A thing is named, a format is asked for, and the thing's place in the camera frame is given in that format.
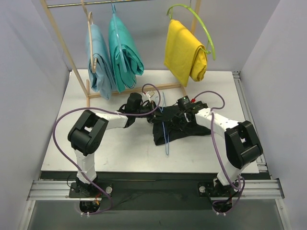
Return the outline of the black denim trousers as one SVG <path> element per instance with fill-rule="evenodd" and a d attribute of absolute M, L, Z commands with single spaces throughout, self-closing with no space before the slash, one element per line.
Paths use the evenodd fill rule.
<path fill-rule="evenodd" d="M 166 124 L 167 133 L 169 135 L 169 142 L 186 138 L 190 136 L 207 136 L 211 134 L 211 130 L 204 126 L 196 125 L 187 125 L 186 127 L 175 127 L 172 124 L 172 117 L 174 116 L 176 109 L 175 106 L 167 106 L 164 108 L 163 121 Z M 161 146 L 165 144 L 162 122 L 153 124 L 153 141 L 155 145 Z"/>

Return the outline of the light blue wire hanger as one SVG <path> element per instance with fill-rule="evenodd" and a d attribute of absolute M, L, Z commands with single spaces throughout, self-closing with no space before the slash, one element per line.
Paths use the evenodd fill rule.
<path fill-rule="evenodd" d="M 159 107 L 159 111 L 162 113 L 164 111 L 164 108 L 166 108 L 166 100 L 165 100 L 165 94 L 162 92 L 162 105 Z M 165 141 L 165 154 L 168 157 L 169 156 L 169 135 L 167 133 L 166 124 L 165 122 L 162 122 L 163 127 L 163 134 L 164 134 L 164 141 Z"/>

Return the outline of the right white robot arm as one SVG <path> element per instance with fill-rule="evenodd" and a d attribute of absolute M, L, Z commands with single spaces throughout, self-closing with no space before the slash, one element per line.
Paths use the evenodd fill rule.
<path fill-rule="evenodd" d="M 221 171 L 213 183 L 213 191 L 224 195 L 230 186 L 240 191 L 243 188 L 241 173 L 263 154 L 263 148 L 250 121 L 231 120 L 215 112 L 201 101 L 192 102 L 188 96 L 177 100 L 180 119 L 210 129 L 213 147 Z M 215 134 L 224 138 L 227 162 L 224 164 L 218 151 Z"/>

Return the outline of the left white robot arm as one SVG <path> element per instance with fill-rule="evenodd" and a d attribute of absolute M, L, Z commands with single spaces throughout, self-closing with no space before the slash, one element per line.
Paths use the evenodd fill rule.
<path fill-rule="evenodd" d="M 76 185 L 80 191 L 87 197 L 94 196 L 98 191 L 94 153 L 100 146 L 105 131 L 128 128 L 136 118 L 147 118 L 148 122 L 152 122 L 161 117 L 161 108 L 154 101 L 144 101 L 142 95 L 136 92 L 131 93 L 127 102 L 113 114 L 83 111 L 68 134 L 68 141 L 76 155 Z"/>

